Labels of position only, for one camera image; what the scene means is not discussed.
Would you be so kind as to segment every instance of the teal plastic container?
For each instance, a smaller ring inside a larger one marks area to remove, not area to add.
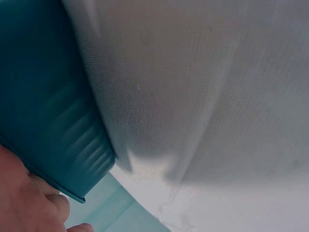
[[[0,1],[0,143],[82,203],[114,164],[57,0]]]

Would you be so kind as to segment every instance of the skin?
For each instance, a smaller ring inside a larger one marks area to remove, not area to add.
[[[87,223],[66,230],[69,214],[68,199],[0,145],[0,231],[94,232]]]

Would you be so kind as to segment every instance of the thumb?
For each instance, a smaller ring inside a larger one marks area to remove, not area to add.
[[[68,232],[94,232],[93,227],[88,223],[83,223],[78,226],[73,226],[68,229]]]

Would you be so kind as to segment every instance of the white mesh fabric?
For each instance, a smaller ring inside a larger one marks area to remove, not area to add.
[[[63,0],[118,155],[173,232],[309,227],[309,1]]]

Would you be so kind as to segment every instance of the white cloth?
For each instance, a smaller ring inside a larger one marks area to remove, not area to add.
[[[309,228],[309,1],[64,0],[118,155],[173,232]]]

